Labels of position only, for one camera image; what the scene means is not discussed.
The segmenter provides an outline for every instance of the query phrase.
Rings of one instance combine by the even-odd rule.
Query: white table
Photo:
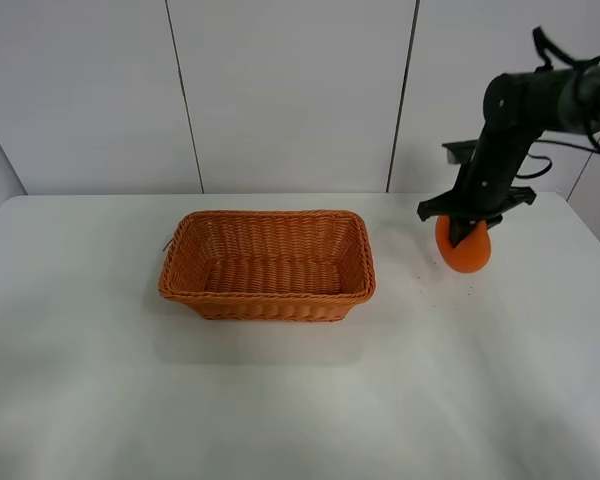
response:
[[[0,480],[600,478],[600,244],[543,194],[463,276],[423,198],[8,201]],[[376,294],[342,322],[210,322],[158,295],[187,213],[316,208],[371,237]]]

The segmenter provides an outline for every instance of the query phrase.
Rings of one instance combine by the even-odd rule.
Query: wicker basket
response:
[[[159,288],[208,319],[331,322],[375,278],[355,213],[206,211],[178,225]]]

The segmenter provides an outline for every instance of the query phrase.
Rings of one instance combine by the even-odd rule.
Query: basket rim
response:
[[[227,216],[232,215],[236,217],[273,217],[273,216],[283,216],[283,217],[330,217],[330,216],[338,216],[338,217],[347,217],[350,218],[358,232],[358,242],[361,245],[361,260],[362,260],[362,270],[364,277],[364,288],[355,293],[338,293],[334,295],[330,294],[313,294],[313,293],[298,293],[298,292],[289,292],[289,293],[250,293],[250,292],[191,292],[186,290],[175,290],[168,287],[168,279],[171,273],[171,266],[174,261],[175,250],[178,247],[178,243],[182,238],[185,229],[194,221],[204,220],[206,217],[215,217],[215,216]],[[167,258],[164,262],[164,267],[162,269],[162,273],[160,275],[160,280],[158,284],[158,288],[160,293],[163,295],[168,295],[170,297],[182,298],[183,300],[210,300],[210,301],[244,301],[244,300],[326,300],[333,301],[339,300],[343,303],[361,303],[373,295],[375,291],[375,273],[373,269],[373,258],[371,256],[371,247],[369,243],[369,236],[367,233],[367,228],[365,226],[364,220],[360,215],[355,212],[351,212],[349,210],[268,210],[268,211],[259,211],[259,210],[201,210],[198,212],[193,212],[185,216],[176,231],[173,234],[173,237],[170,241],[169,251],[167,252]]]

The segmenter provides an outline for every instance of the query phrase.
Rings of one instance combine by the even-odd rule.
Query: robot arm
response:
[[[453,189],[418,206],[422,220],[448,217],[448,221],[438,221],[438,246],[452,268],[457,266],[458,258],[454,257],[462,257],[456,268],[459,271],[479,270],[488,261],[488,238],[486,258],[485,252],[473,252],[474,265],[469,258],[467,266],[472,249],[467,245],[458,248],[462,242],[474,241],[478,227],[491,228],[502,221],[507,210],[535,200],[531,188],[513,187],[512,183],[531,145],[545,131],[587,135],[600,151],[593,137],[600,131],[600,57],[575,61],[553,45],[540,28],[534,30],[534,40],[545,65],[533,73],[502,74],[490,83],[483,102],[485,125],[480,138],[445,145],[456,151],[461,163]],[[571,68],[553,70],[545,50],[557,52]],[[484,248],[484,239],[478,243]]]

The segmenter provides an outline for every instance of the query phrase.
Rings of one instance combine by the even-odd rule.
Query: orange ball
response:
[[[476,228],[455,248],[449,240],[451,219],[442,215],[436,222],[436,243],[444,261],[460,273],[473,273],[484,267],[491,256],[491,241],[484,220],[476,223]]]

